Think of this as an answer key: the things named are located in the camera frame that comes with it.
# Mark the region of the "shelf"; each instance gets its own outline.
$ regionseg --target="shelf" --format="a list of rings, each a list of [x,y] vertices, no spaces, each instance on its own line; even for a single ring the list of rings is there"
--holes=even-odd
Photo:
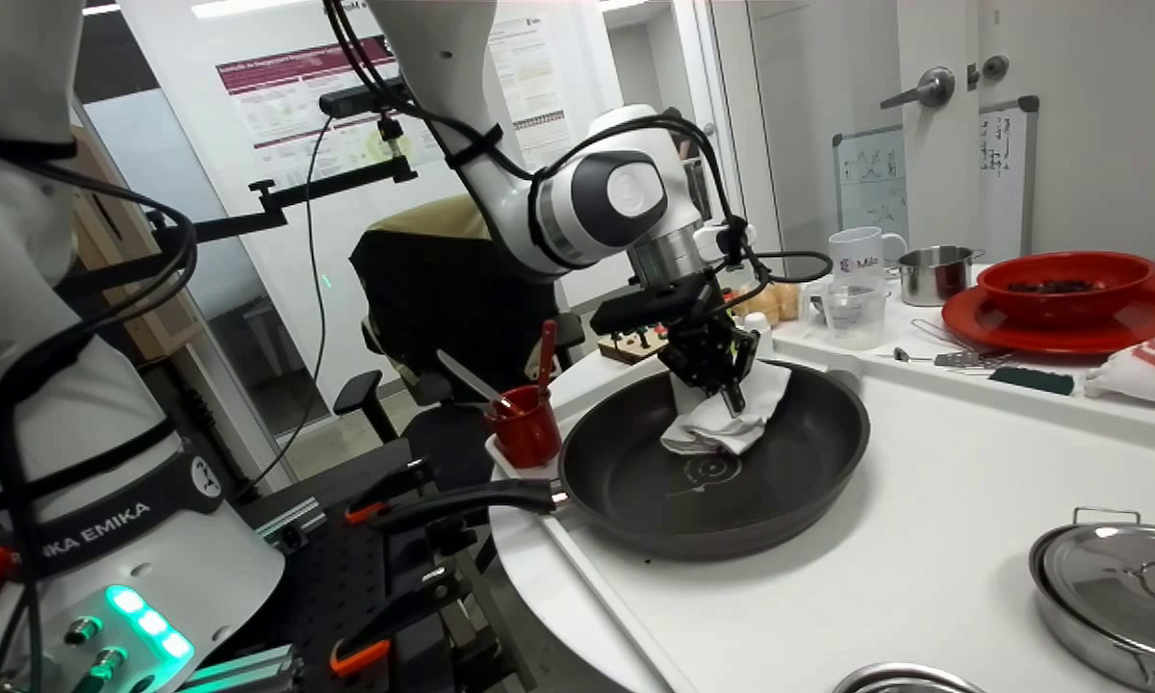
[[[669,0],[601,0],[608,27],[638,27],[663,17]]]

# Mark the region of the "cable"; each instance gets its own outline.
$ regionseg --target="cable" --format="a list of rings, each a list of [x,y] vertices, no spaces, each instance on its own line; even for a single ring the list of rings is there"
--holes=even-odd
[[[324,121],[324,126],[320,126],[316,138],[312,138],[306,186],[312,186],[312,177],[316,177],[320,143],[324,143],[324,134],[332,133],[332,124],[337,124],[337,121]],[[324,366],[324,349],[326,349],[326,344],[332,344],[332,321],[326,321],[324,292],[320,292],[320,263],[316,263],[312,202],[306,204],[306,240],[308,240],[312,302],[316,302],[316,357],[312,357],[312,378],[316,378],[320,366]],[[298,423],[294,437],[278,447],[278,456],[269,459],[269,466],[260,469],[256,487],[261,487],[261,482],[285,461],[285,456],[294,450],[294,443],[300,439],[306,428],[308,428],[308,373],[300,378],[300,423]]]
[[[57,186],[70,186],[70,189],[85,189],[85,192],[95,192],[95,197],[115,197],[115,202],[154,207],[166,220],[172,220],[172,231],[180,234],[180,256],[162,272],[154,272],[135,298],[120,302],[115,310],[99,312],[95,321],[85,321],[93,333],[103,333],[112,324],[129,324],[135,316],[148,316],[148,312],[162,310],[166,302],[172,302],[194,281],[194,272],[196,272],[196,226],[187,212],[176,212],[176,207],[170,207],[154,197],[95,183],[95,177],[85,177],[85,175],[72,175],[72,171],[57,171],[57,166],[47,166],[47,161],[26,161],[20,171],[40,175],[40,177],[57,183]]]
[[[70,152],[70,147],[40,147],[40,143],[0,138],[0,161],[15,166],[24,175],[34,175],[34,177],[70,186],[70,189],[85,189],[85,192],[95,192],[95,197],[115,197],[115,202],[158,207],[166,220],[172,220],[172,226],[180,234],[180,256],[170,260],[158,278],[149,278],[138,292],[131,292],[129,302],[103,310],[99,316],[81,321],[81,328],[90,337],[95,337],[103,328],[129,324],[129,321],[148,316],[148,312],[162,310],[166,302],[172,302],[196,270],[194,220],[180,217],[176,207],[162,204],[162,202],[144,197],[144,192],[131,192],[131,189],[120,189],[120,186],[61,171],[61,166],[51,161],[56,152]],[[26,497],[26,487],[33,482],[26,482],[24,450],[20,450],[20,439],[15,439],[15,405],[0,405],[0,489],[12,497],[9,520],[12,520],[12,536],[20,543],[20,556],[24,556],[24,593],[20,593],[20,605],[15,605],[15,614],[12,614],[12,620],[4,624],[4,634],[0,634],[0,669],[4,669],[4,660],[12,650],[15,629],[26,616],[26,629],[33,629],[33,693],[40,693],[42,688],[42,605],[40,605],[42,556],[40,556],[34,497]]]
[[[350,17],[344,8],[344,0],[324,0],[324,17],[332,21],[332,34],[337,43],[344,48],[344,57],[350,65],[350,74],[370,90],[370,93],[385,93],[385,77],[380,71],[375,65],[375,57],[361,49],[355,27],[350,27]],[[433,133],[437,126],[451,126],[455,134],[461,134],[468,143],[482,143],[484,134],[474,133],[470,124],[461,121],[451,121],[451,117],[438,117],[438,113],[427,113],[419,104],[398,104],[398,113],[412,117],[412,121],[425,121]],[[533,183],[533,175],[524,166],[518,166],[505,152],[488,147],[484,157],[492,157],[505,175],[520,177],[520,183]]]
[[[715,312],[728,312],[728,310],[735,310],[735,306],[749,306],[749,302],[754,302],[758,292],[768,292],[769,284],[804,284],[804,281],[818,281],[818,278],[833,272],[833,260],[819,256],[819,249],[769,249],[769,256],[749,249],[749,260],[751,260],[751,266],[754,266],[758,284],[754,284],[751,292],[738,292],[735,302],[720,306]],[[819,270],[797,272],[797,278],[778,278],[778,272],[769,272],[769,266],[768,266],[762,260],[814,260],[814,263],[819,263]]]
[[[710,134],[706,134],[697,124],[690,124],[690,121],[682,121],[682,117],[674,117],[674,113],[625,121],[625,124],[618,124],[618,126],[605,126],[605,133],[583,138],[583,143],[569,147],[563,157],[555,157],[547,171],[541,171],[533,186],[552,183],[552,177],[555,177],[568,161],[574,161],[583,152],[588,152],[588,147],[599,147],[599,143],[605,143],[605,138],[628,134],[628,133],[674,133],[674,134],[690,138],[690,143],[701,152],[701,157],[706,157],[706,166],[710,166],[710,175],[713,175],[713,183],[715,183],[720,212],[732,220],[732,202],[728,202],[726,171],[720,171],[720,161],[715,161],[715,147],[710,143]]]
[[[4,624],[4,631],[0,631],[0,674],[4,674],[4,660],[9,660],[9,650],[12,650],[12,634],[15,634],[15,629],[24,624],[24,616],[26,616],[26,591],[15,596],[15,605],[12,605],[12,616],[9,616],[9,624]]]

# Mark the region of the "black frying pan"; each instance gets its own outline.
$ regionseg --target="black frying pan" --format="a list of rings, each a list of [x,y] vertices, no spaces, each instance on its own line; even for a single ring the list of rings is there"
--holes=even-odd
[[[738,459],[678,459],[658,447],[669,428],[669,383],[652,378],[599,405],[563,447],[555,482],[492,482],[482,489],[398,506],[385,532],[419,529],[488,506],[560,512],[578,506],[613,539],[658,557],[735,557],[814,529],[854,474],[871,419],[840,383],[788,366],[792,383],[768,437]]]

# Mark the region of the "cup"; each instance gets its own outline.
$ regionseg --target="cup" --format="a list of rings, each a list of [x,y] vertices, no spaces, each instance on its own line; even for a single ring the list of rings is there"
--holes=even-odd
[[[492,437],[511,466],[547,466],[563,450],[542,385],[518,385],[492,405]]]
[[[896,246],[895,260],[910,249],[910,240],[882,226],[849,226],[830,240],[833,249],[833,281],[887,292],[887,242]]]
[[[882,347],[887,344],[887,292],[871,284],[830,281],[819,298],[823,328],[844,347]]]
[[[940,310],[967,288],[972,249],[967,246],[923,246],[896,260],[900,302],[918,310]]]

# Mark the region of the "pot lid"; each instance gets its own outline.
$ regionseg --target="pot lid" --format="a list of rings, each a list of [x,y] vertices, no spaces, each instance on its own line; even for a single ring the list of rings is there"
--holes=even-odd
[[[1067,614],[1155,650],[1155,525],[1073,525],[1049,539],[1040,561]]]
[[[882,661],[854,669],[837,693],[980,693],[972,682],[931,665]]]

